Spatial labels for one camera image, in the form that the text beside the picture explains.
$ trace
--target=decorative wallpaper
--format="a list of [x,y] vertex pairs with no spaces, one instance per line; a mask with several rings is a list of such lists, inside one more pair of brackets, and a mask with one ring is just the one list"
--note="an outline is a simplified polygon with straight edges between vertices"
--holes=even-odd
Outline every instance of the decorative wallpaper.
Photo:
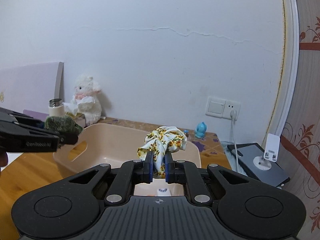
[[297,79],[282,132],[278,163],[291,181],[284,189],[305,204],[301,240],[320,239],[320,0],[297,0],[300,52]]

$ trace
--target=tissue box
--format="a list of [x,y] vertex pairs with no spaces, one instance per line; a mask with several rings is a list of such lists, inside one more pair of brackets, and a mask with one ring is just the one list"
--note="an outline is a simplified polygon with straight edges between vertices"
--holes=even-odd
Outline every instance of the tissue box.
[[84,114],[77,113],[76,116],[74,116],[72,113],[66,113],[67,115],[71,116],[78,125],[81,127],[85,127],[85,117]]

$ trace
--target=white stuffed animal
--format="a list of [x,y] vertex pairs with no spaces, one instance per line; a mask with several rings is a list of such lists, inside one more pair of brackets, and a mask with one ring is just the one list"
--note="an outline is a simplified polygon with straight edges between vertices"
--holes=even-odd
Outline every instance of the white stuffed animal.
[[97,98],[100,92],[101,87],[93,77],[81,75],[77,78],[71,103],[78,105],[78,113],[84,114],[86,126],[98,122],[101,117],[101,104]]

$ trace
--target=light switch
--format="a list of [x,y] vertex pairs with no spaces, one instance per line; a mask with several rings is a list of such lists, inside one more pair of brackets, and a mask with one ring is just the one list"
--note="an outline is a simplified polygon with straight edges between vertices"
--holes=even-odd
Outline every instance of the light switch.
[[215,114],[222,114],[224,108],[224,104],[210,101],[208,112]]
[[220,98],[209,97],[206,108],[206,115],[222,117],[226,101]]

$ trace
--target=blue figurine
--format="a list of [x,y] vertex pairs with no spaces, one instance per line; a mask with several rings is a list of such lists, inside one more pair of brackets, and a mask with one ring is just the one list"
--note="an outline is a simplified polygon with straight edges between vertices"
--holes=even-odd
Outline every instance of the blue figurine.
[[197,138],[203,138],[206,130],[207,130],[207,126],[205,125],[205,123],[204,122],[199,123],[195,128],[195,136]]

